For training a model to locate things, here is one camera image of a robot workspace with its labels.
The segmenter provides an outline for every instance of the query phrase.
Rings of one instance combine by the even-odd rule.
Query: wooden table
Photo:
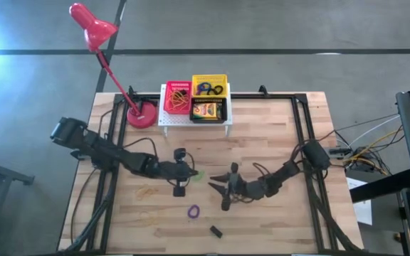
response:
[[[100,116],[112,108],[113,97],[113,93],[96,95],[89,129],[98,129]],[[307,92],[307,97],[316,137],[323,137],[333,130],[325,94]],[[286,181],[280,192],[271,198],[250,204],[233,204],[228,212],[221,210],[221,196],[207,184],[210,176],[230,171],[234,161],[240,165],[243,178],[251,181],[260,176],[252,167],[253,162],[276,171],[288,160],[298,143],[290,101],[233,100],[232,105],[230,137],[225,137],[220,127],[171,128],[167,138],[162,136],[159,127],[141,130],[126,127],[125,144],[150,137],[156,143],[160,159],[170,161],[173,161],[174,149],[185,147],[194,156],[196,169],[205,174],[200,181],[191,181],[186,188],[186,197],[174,198],[172,185],[166,181],[134,176],[121,166],[107,253],[317,252],[304,175]],[[103,131],[107,131],[109,120],[110,115],[104,118]],[[330,136],[321,144],[335,146],[335,137]],[[129,150],[152,152],[152,146],[149,142],[141,142]],[[79,164],[59,249],[70,244],[70,216],[79,191],[92,170],[89,161]],[[332,214],[352,242],[362,247],[345,173],[340,168],[330,168],[329,171],[325,183]],[[90,219],[97,177],[96,172],[78,207],[74,237]],[[152,194],[147,193],[142,198],[137,196],[146,188],[151,188]],[[193,204],[200,206],[200,216],[195,220],[186,214]],[[221,239],[209,231],[212,225],[223,232]],[[100,241],[101,226],[96,243]],[[321,226],[326,240],[323,220]]]

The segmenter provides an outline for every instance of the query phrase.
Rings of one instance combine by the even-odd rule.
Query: yellow basket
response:
[[[209,94],[206,90],[200,91],[199,86],[205,82],[209,83],[211,88],[217,91],[219,91],[219,88],[216,88],[216,86],[222,86],[222,92],[215,95],[213,91]],[[193,75],[192,97],[227,97],[227,75]]]

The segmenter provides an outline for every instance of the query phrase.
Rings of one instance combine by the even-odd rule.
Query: red basket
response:
[[[191,109],[191,84],[189,81],[167,81],[165,90],[164,110],[169,114],[189,114]],[[185,103],[175,105],[172,102],[172,93],[184,90],[186,92]]]

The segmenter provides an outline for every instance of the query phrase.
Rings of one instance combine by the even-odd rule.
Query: lamp base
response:
[[[136,116],[131,112],[131,109],[129,109],[127,111],[126,117],[129,124],[133,127],[137,129],[148,128],[156,122],[156,107],[149,102],[143,102],[142,112],[140,113],[140,116]]]

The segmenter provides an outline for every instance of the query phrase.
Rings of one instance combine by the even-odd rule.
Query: gray floor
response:
[[[115,20],[118,0],[83,2]],[[0,49],[85,49],[71,3],[0,0]],[[410,0],[129,0],[115,48],[410,48]],[[113,56],[111,66],[144,92],[194,73],[226,73],[234,91],[325,91],[336,128],[395,113],[395,93],[410,90],[410,55]],[[99,71],[93,55],[0,55],[0,164],[36,176],[10,190],[0,255],[55,251],[77,162],[48,136],[62,116],[88,119]],[[117,90],[107,80],[104,91]],[[373,125],[342,134],[352,141]],[[404,142],[382,157],[393,172],[410,167]],[[361,226],[367,249],[401,254],[380,230],[398,228],[394,210],[393,198],[374,202],[374,227]]]

